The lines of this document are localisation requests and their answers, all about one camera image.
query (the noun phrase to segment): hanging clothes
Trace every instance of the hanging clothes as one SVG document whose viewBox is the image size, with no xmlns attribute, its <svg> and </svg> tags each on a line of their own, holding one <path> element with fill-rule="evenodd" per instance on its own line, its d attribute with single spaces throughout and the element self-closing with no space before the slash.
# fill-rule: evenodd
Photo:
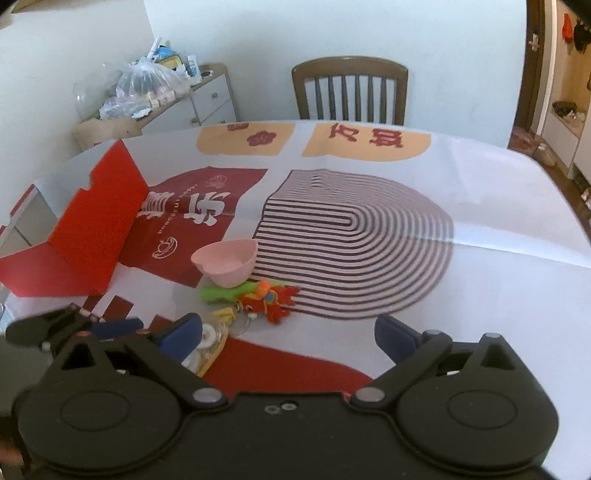
<svg viewBox="0 0 591 480">
<path fill-rule="evenodd" d="M 573 42 L 573 23 L 570 21 L 570 16 L 568 14 L 564 14 L 564 24 L 562 25 L 562 38 L 566 43 Z"/>
<path fill-rule="evenodd" d="M 581 20 L 577 20 L 577 25 L 573 31 L 574 47 L 577 51 L 584 53 L 587 45 L 591 43 L 591 31 Z"/>
</svg>

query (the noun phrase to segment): red plush toy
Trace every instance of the red plush toy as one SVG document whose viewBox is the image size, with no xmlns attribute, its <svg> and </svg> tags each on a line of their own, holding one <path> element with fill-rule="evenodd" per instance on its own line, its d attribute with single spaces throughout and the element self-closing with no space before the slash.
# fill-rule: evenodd
<svg viewBox="0 0 591 480">
<path fill-rule="evenodd" d="M 285 307 L 293 305 L 291 297 L 297 294 L 300 289 L 291 286 L 269 286 L 265 290 L 264 296 L 260 295 L 261 292 L 258 290 L 255 293 L 240 295 L 236 302 L 238 311 L 247 314 L 264 313 L 270 323 L 277 325 L 291 313 Z"/>
</svg>

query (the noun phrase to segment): chinese character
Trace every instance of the chinese character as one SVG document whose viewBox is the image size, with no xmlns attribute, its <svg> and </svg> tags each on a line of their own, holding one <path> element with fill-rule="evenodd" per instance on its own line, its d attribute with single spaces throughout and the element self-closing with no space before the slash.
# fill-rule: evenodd
<svg viewBox="0 0 591 480">
<path fill-rule="evenodd" d="M 397 130 L 385 130 L 383 128 L 374 128 L 372 130 L 374 137 L 369 143 L 376 147 L 396 147 L 402 148 L 402 132 Z"/>
<path fill-rule="evenodd" d="M 259 145 L 268 145 L 277 136 L 276 133 L 261 130 L 260 132 L 251 135 L 246 139 L 248 145 L 251 147 L 258 147 Z"/>
<path fill-rule="evenodd" d="M 195 224 L 205 223 L 207 226 L 215 225 L 219 216 L 226 206 L 222 200 L 230 195 L 230 192 L 209 192 L 203 200 L 199 200 L 199 194 L 191 195 L 189 212 L 183 218 L 191 219 Z"/>
<path fill-rule="evenodd" d="M 249 125 L 250 125 L 249 123 L 230 124 L 230 125 L 228 125 L 228 131 L 229 132 L 233 132 L 233 131 L 236 131 L 236 130 L 246 130 Z"/>
<path fill-rule="evenodd" d="M 173 196 L 172 192 L 148 192 L 148 196 L 139 208 L 138 217 L 145 216 L 148 219 L 162 217 L 166 208 L 166 202 Z"/>
<path fill-rule="evenodd" d="M 344 125 L 336 123 L 332 127 L 330 127 L 329 138 L 334 138 L 336 137 L 336 134 L 339 134 L 345 137 L 350 142 L 356 142 L 357 139 L 355 138 L 355 135 L 357 135 L 358 133 L 359 130 L 357 130 L 356 128 L 346 127 Z"/>
</svg>

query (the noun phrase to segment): doorway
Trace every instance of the doorway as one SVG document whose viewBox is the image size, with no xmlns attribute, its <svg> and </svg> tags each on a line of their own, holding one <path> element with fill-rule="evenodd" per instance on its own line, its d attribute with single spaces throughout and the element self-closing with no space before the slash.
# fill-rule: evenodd
<svg viewBox="0 0 591 480">
<path fill-rule="evenodd" d="M 515 115 L 515 127 L 529 132 L 534 120 L 544 59 L 544 0 L 527 0 L 527 34 L 521 91 Z"/>
</svg>

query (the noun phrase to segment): printed tablecloth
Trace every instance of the printed tablecloth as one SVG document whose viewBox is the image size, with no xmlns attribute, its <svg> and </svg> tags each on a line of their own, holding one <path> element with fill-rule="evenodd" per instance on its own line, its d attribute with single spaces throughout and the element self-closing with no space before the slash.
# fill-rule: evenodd
<svg viewBox="0 0 591 480">
<path fill-rule="evenodd" d="M 234 392 L 279 375 L 281 388 L 350 391 L 392 367 L 374 342 L 381 312 L 455 340 L 501 332 L 560 416 L 545 466 L 563 479 L 591 474 L 591 248 L 531 159 L 444 135 L 309 121 L 219 125 L 125 144 L 151 187 L 108 292 L 11 297 L 14 315 L 75 301 L 157 329 L 187 312 L 206 314 L 218 306 L 200 302 L 195 287 L 209 281 L 190 254 L 254 237 L 254 278 L 279 278 L 301 292 L 281 325 L 259 318 L 230 341 L 210 381 Z M 98 161 L 104 148 L 86 155 Z M 36 186 L 44 193 L 56 176 Z M 239 366 L 232 352 L 249 361 Z M 325 370 L 306 380 L 315 362 Z"/>
</svg>

